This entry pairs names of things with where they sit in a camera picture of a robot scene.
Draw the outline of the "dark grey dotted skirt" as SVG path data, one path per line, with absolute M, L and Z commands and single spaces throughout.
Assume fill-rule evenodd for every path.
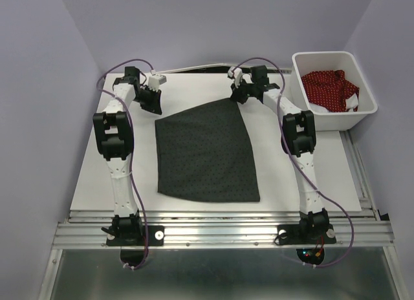
M 252 144 L 229 98 L 155 121 L 158 192 L 195 202 L 259 202 Z

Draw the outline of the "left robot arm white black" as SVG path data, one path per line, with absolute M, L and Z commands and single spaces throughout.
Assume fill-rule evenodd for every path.
M 141 202 L 135 197 L 132 162 L 134 152 L 134 129 L 129 107 L 133 102 L 152 114 L 162 114 L 160 86 L 167 82 L 165 75 L 154 70 L 141 83 L 141 71 L 129 66 L 124 75 L 115 79 L 111 91 L 104 90 L 111 99 L 102 112 L 93 115 L 96 146 L 103 156 L 111 177 L 114 197 L 114 217 L 111 225 L 102 230 L 107 234 L 108 246 L 140 246 L 149 240 L 149 231 Z

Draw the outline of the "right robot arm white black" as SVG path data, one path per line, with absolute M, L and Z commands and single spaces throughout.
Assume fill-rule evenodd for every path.
M 244 104 L 249 98 L 256 98 L 278 117 L 282 149 L 294 167 L 300 197 L 300 221 L 280 226 L 275 244 L 305 244 L 322 239 L 329 229 L 329 216 L 316 187 L 314 115 L 283 95 L 284 83 L 279 86 L 270 82 L 266 66 L 252 67 L 250 77 L 247 82 L 240 67 L 229 69 L 228 78 L 233 81 L 230 99 Z

